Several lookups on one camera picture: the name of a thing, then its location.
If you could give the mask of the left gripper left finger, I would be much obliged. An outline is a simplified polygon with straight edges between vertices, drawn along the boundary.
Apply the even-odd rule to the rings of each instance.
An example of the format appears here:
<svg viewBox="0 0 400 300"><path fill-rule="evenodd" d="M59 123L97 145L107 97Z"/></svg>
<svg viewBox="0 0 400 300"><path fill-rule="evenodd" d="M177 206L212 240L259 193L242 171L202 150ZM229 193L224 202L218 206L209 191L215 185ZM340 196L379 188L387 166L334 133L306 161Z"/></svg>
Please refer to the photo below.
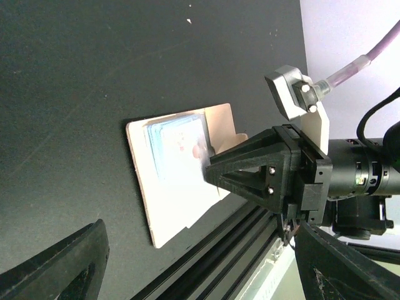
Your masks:
<svg viewBox="0 0 400 300"><path fill-rule="evenodd" d="M102 219L1 274L1 299L97 299L109 258Z"/></svg>

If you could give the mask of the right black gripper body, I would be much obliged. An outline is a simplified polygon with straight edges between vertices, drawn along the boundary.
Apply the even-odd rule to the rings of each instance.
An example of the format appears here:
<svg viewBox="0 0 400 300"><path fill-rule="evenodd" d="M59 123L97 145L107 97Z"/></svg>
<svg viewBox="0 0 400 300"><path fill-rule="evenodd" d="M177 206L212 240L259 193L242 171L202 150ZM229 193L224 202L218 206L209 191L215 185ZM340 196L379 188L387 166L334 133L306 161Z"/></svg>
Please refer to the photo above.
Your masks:
<svg viewBox="0 0 400 300"><path fill-rule="evenodd" d="M315 226L323 223L332 162L298 127L285 124L273 129L290 154L281 181L282 212L277 217L279 235L288 244L301 222Z"/></svg>

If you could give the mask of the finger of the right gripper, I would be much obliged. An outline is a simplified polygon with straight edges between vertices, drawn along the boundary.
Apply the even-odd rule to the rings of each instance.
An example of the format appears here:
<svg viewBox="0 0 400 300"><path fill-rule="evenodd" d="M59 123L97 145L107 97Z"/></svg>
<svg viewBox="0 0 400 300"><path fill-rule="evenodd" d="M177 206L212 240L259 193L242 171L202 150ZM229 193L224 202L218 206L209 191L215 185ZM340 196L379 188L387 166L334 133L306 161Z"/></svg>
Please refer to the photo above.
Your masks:
<svg viewBox="0 0 400 300"><path fill-rule="evenodd" d="M211 162L241 162L245 159L257 159L261 163L271 163L273 161L290 163L291 152L286 142L287 137L288 135L283 127L272 127L231 149L213 156Z"/></svg>
<svg viewBox="0 0 400 300"><path fill-rule="evenodd" d="M251 151L211 158L206 181L279 214L288 176L287 151Z"/></svg>

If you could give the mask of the tan card holder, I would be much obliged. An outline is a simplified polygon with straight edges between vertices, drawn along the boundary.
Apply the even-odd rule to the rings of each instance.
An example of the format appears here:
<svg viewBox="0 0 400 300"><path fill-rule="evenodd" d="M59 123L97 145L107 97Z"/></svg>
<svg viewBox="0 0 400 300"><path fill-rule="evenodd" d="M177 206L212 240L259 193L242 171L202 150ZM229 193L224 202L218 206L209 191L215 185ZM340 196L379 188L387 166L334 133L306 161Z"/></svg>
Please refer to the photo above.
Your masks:
<svg viewBox="0 0 400 300"><path fill-rule="evenodd" d="M147 225L152 243L157 249L163 247L184 228L194 225L212 206L230 194L225 189L208 184L205 178L203 181L158 179L144 127L150 123L187 114L205 116L209 136L209 159L248 138L246 134L236 132L229 103L144 117L126 125L127 140L141 190Z"/></svg>

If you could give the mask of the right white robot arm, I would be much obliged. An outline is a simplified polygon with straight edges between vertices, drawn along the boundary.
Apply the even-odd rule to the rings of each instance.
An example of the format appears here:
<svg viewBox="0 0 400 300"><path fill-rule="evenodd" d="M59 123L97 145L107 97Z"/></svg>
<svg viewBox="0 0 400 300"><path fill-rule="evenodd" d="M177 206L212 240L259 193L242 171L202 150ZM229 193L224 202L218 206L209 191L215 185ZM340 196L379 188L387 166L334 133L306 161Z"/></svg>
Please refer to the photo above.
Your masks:
<svg viewBox="0 0 400 300"><path fill-rule="evenodd" d="M381 139L366 138L364 128L398 98L395 91L371 108L356 138L332 139L327 152L293 124L260 132L213 156L206 181L273 213L285 243L301 222L352 239L382 235L394 226L386 199L399 194L399 125Z"/></svg>

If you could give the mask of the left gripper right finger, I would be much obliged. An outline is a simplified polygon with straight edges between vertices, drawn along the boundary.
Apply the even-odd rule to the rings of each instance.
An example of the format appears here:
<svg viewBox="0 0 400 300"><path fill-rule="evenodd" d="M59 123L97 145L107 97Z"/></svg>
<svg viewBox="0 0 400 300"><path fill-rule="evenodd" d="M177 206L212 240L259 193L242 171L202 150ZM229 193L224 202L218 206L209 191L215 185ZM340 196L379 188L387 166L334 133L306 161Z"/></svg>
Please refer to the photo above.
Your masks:
<svg viewBox="0 0 400 300"><path fill-rule="evenodd" d="M399 276L302 222L295 255L306 299L399 299Z"/></svg>

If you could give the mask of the floral credit card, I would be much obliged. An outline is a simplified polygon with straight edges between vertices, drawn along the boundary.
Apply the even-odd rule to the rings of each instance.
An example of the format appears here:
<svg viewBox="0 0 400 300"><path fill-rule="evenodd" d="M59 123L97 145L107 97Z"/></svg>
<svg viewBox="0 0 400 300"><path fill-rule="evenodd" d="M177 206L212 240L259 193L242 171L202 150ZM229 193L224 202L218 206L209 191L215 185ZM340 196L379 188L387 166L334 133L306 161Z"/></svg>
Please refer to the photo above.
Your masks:
<svg viewBox="0 0 400 300"><path fill-rule="evenodd" d="M160 181L204 180L209 164L208 130L203 114L187 114L144 127Z"/></svg>

